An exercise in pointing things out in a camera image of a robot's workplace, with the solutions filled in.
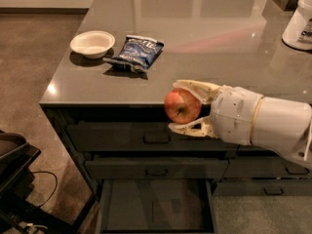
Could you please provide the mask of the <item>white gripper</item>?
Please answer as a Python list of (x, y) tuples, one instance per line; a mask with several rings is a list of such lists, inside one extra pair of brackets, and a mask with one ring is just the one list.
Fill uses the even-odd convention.
[(263, 95), (241, 87), (195, 80), (177, 80), (173, 86), (174, 104), (211, 104), (211, 112), (210, 116), (187, 124), (170, 123), (172, 132), (190, 137), (218, 137), (224, 142), (241, 145), (251, 144), (254, 114)]

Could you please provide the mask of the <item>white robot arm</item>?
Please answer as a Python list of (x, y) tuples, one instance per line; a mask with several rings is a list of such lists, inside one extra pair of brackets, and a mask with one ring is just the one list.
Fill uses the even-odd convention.
[(212, 83), (178, 80), (181, 89), (211, 107), (210, 114), (186, 124), (171, 123), (181, 135), (216, 137), (225, 142), (271, 150), (302, 167), (312, 166), (312, 109), (307, 103), (284, 100)]

